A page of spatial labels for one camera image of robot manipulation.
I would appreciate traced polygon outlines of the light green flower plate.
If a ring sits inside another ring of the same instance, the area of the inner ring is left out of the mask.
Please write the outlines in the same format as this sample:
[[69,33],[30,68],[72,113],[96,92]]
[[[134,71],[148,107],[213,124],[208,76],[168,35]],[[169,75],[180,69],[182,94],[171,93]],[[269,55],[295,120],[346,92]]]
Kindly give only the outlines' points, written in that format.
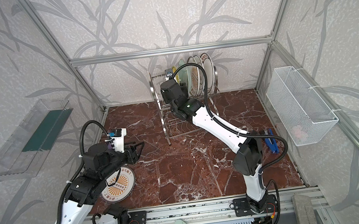
[[[185,61],[183,59],[180,59],[178,67],[182,67],[183,65],[185,65]],[[188,70],[187,68],[184,68],[178,72],[178,77],[179,77],[180,83],[185,84],[185,85],[189,84],[189,80],[188,80],[189,76],[188,76],[187,70]]]

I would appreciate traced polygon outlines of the orange sunburst plate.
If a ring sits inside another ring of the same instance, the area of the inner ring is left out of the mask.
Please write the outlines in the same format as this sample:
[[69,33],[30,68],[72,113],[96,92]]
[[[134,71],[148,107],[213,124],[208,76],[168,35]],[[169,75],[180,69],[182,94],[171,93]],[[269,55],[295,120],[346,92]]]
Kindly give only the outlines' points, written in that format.
[[107,178],[101,197],[108,203],[120,202],[131,194],[135,180],[133,170],[124,166]]
[[187,66],[187,72],[190,80],[190,94],[193,97],[198,95],[199,90],[199,70],[196,66]]

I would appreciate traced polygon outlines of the white plate black quatrefoil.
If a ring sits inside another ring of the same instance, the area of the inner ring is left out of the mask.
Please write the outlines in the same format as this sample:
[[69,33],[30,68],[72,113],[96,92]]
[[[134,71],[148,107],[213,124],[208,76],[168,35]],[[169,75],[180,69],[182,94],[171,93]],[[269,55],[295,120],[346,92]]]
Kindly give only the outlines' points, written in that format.
[[[198,55],[193,56],[194,61],[199,67],[202,67],[202,61],[201,58]],[[201,72],[201,69],[197,68],[197,76],[198,76],[198,96],[203,94],[203,89],[205,86],[203,73]]]

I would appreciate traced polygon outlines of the white plate green text rim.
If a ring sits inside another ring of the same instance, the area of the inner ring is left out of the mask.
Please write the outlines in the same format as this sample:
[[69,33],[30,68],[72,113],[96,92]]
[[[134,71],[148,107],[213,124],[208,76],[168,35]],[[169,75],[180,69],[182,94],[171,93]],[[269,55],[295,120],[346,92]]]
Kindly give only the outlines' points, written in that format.
[[202,61],[202,66],[207,75],[207,88],[208,88],[208,93],[210,93],[212,91],[215,82],[214,64],[213,61],[211,60],[211,57],[207,53],[202,53],[200,59]]

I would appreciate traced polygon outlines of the yellow ribbed plate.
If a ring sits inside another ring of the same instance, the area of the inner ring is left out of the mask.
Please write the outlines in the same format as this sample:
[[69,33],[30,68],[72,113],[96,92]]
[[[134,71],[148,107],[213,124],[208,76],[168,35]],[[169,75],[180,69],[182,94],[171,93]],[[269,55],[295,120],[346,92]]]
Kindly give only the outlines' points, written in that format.
[[178,84],[180,84],[180,78],[178,73],[175,73],[174,79]]

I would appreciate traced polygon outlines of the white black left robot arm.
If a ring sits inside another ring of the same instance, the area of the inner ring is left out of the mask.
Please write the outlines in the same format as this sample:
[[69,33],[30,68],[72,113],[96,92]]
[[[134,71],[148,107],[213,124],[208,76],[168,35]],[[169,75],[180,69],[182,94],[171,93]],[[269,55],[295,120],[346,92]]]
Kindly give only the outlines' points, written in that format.
[[[92,124],[102,130],[107,140],[85,150],[84,135]],[[113,173],[120,174],[122,167],[139,161],[145,143],[126,143],[126,132],[124,128],[106,131],[96,120],[89,120],[83,125],[79,136],[81,163],[74,176],[66,182],[59,198],[55,224],[82,224],[102,192],[118,182],[118,178],[110,179]],[[119,205],[111,205],[103,213],[97,213],[92,217],[92,223],[141,224],[131,218],[127,208]]]

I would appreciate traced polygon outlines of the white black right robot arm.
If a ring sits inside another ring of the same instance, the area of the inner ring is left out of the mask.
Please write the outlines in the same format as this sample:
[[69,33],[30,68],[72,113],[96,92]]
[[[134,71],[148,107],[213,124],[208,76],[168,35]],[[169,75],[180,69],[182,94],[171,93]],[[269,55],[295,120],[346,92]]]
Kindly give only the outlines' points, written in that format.
[[[235,153],[233,166],[244,177],[246,184],[246,198],[253,212],[263,211],[268,198],[267,186],[263,184],[264,170],[280,162],[288,153],[287,141],[277,135],[248,132],[237,128],[213,113],[208,104],[208,89],[204,87],[204,102],[189,97],[188,92],[175,80],[176,75],[187,67],[196,67],[208,82],[203,67],[196,63],[187,63],[172,72],[166,81],[160,84],[163,101],[170,105],[171,112],[178,119],[200,127],[225,143]],[[278,158],[267,164],[262,164],[262,140],[278,140],[283,144],[283,151]]]

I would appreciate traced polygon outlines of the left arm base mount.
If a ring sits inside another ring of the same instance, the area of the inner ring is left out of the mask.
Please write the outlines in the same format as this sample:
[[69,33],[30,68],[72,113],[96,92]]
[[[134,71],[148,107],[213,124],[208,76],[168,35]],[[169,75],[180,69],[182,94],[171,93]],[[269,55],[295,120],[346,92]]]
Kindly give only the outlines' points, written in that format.
[[147,211],[135,211],[129,213],[129,222],[128,224],[146,224],[147,222]]

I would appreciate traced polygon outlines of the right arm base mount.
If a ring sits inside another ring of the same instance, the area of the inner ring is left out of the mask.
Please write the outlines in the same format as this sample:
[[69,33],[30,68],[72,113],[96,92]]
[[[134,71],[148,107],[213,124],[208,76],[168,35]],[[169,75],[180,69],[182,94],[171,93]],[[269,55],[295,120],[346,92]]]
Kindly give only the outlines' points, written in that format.
[[261,214],[274,214],[277,212],[279,201],[274,194],[265,195],[262,200],[256,202],[250,198],[237,198],[232,202],[232,208],[236,217],[254,216]]

